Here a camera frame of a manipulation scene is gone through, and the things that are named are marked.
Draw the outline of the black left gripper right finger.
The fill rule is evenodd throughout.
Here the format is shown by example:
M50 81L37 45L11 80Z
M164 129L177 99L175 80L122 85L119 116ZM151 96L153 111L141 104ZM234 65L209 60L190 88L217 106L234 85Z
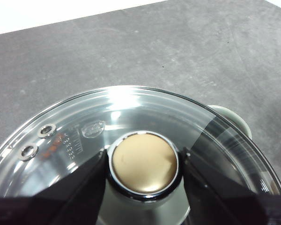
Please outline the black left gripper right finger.
M180 151L184 189L196 225L266 225L258 195L226 177L192 149Z

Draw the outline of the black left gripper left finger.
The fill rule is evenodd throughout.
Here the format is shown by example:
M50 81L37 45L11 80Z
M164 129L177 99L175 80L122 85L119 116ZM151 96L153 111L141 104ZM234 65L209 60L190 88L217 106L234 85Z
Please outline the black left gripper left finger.
M34 196L38 225L94 225L102 205L108 169L105 150Z

